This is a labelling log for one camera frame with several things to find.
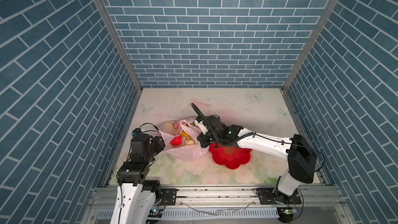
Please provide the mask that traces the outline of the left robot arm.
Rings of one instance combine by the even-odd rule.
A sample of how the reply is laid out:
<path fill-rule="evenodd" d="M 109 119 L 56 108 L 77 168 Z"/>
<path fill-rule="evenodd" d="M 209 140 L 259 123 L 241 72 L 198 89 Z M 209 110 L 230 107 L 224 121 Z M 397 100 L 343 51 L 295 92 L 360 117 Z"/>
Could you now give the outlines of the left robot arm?
<path fill-rule="evenodd" d="M 160 136 L 140 133 L 130 142 L 128 160 L 117 172 L 117 197 L 112 224 L 145 224 L 152 206 L 162 197 L 159 180 L 146 180 L 150 164 L 165 148 Z"/>

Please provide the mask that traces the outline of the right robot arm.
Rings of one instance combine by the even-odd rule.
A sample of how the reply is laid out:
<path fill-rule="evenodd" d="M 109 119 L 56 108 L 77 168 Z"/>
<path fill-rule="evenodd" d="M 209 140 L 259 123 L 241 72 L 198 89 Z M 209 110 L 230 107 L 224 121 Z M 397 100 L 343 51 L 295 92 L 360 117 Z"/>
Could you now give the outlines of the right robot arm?
<path fill-rule="evenodd" d="M 202 131 L 198 141 L 203 148 L 214 144 L 215 147 L 251 149 L 287 161 L 288 168 L 273 190 L 274 198 L 279 202 L 287 201 L 301 184 L 314 181 L 317 154 L 299 134 L 292 138 L 259 134 L 240 125 L 228 127 L 216 116 L 198 116 L 194 123 Z"/>

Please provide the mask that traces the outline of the pink plastic bag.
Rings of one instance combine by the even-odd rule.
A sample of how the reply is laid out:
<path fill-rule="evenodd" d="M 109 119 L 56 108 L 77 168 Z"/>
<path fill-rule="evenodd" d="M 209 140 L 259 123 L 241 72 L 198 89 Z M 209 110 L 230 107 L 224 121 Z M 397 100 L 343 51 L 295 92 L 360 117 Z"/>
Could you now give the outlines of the pink plastic bag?
<path fill-rule="evenodd" d="M 165 143 L 165 149 L 162 151 L 162 153 L 171 155 L 186 162 L 197 161 L 202 158 L 208 152 L 208 148 L 202 148 L 197 140 L 197 137 L 202 132 L 198 127 L 195 126 L 194 121 L 194 117 L 173 120 L 173 126 L 176 129 L 174 134 L 168 134 L 160 131 L 161 137 Z M 190 139 L 195 140 L 195 145 L 186 146 L 185 142 L 182 141 L 181 145 L 173 147 L 170 142 L 174 137 L 180 136 L 181 131 L 186 132 Z"/>

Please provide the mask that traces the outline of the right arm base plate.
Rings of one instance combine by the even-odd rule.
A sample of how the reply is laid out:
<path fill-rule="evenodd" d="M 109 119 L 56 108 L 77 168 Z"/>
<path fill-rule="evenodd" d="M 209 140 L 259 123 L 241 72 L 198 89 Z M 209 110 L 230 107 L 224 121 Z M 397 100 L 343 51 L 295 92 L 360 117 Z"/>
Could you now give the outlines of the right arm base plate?
<path fill-rule="evenodd" d="M 276 188 L 257 188 L 255 193 L 259 197 L 261 205 L 302 204 L 302 197 L 297 189 L 291 196 L 280 193 Z"/>

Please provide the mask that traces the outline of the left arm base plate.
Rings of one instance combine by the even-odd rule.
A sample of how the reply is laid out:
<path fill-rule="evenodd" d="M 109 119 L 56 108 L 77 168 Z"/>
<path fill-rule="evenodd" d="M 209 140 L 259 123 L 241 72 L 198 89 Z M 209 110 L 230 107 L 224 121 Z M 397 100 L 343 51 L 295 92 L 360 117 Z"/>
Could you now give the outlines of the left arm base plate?
<path fill-rule="evenodd" d="M 176 188 L 162 188 L 159 198 L 156 199 L 155 204 L 157 206 L 174 206 L 176 204 L 177 189 Z"/>

